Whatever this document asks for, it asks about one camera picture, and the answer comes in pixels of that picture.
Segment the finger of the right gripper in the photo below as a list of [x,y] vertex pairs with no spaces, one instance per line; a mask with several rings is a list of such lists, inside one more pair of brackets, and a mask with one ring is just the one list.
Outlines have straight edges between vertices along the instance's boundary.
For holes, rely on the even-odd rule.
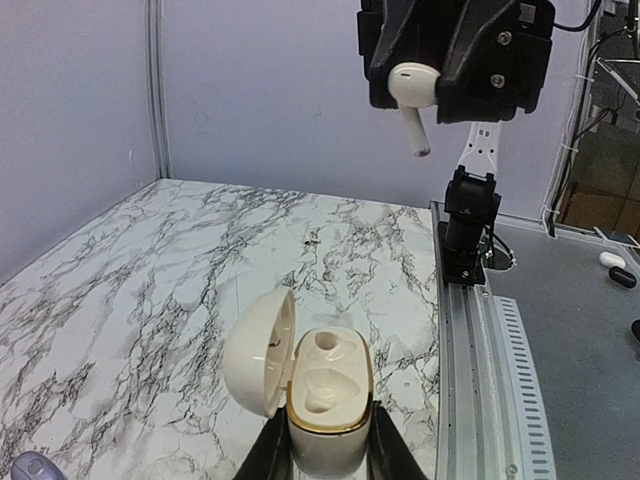
[[512,120],[537,108],[548,70],[549,1],[466,1],[436,83],[437,122]]
[[388,90],[391,70],[418,63],[443,71],[464,1],[362,1],[357,13],[359,55],[368,81],[369,104],[396,109]]

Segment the purple earbud charging case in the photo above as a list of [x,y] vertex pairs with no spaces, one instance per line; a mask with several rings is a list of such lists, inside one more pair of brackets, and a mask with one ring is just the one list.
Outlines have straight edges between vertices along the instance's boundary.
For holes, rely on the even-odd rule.
[[66,480],[66,475],[45,455],[27,451],[18,455],[10,467],[11,480]]

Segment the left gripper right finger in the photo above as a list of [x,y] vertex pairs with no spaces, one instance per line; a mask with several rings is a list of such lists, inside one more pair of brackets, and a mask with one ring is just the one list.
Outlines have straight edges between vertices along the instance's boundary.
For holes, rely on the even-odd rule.
[[427,480],[387,410],[374,401],[368,433],[367,478]]

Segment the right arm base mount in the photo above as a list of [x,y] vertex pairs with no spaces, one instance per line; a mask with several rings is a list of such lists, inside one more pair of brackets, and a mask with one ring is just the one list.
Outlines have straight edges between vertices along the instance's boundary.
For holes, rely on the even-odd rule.
[[437,226],[444,282],[483,285],[487,270],[515,266],[513,250],[495,233],[500,203],[492,173],[478,176],[457,167],[445,192],[448,219]]

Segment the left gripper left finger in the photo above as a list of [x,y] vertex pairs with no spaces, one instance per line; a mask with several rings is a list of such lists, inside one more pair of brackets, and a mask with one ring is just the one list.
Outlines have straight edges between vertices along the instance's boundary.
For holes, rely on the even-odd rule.
[[234,480],[286,480],[290,478],[290,433],[285,408],[263,426]]

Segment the white charging case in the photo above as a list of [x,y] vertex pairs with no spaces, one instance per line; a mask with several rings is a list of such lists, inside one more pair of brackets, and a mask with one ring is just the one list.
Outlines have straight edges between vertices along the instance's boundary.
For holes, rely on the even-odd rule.
[[306,475],[351,475],[364,459],[371,422],[369,347],[350,328],[314,328],[297,338],[295,327],[291,290],[257,297],[225,343],[225,385],[260,417],[272,419],[285,406],[293,458]]

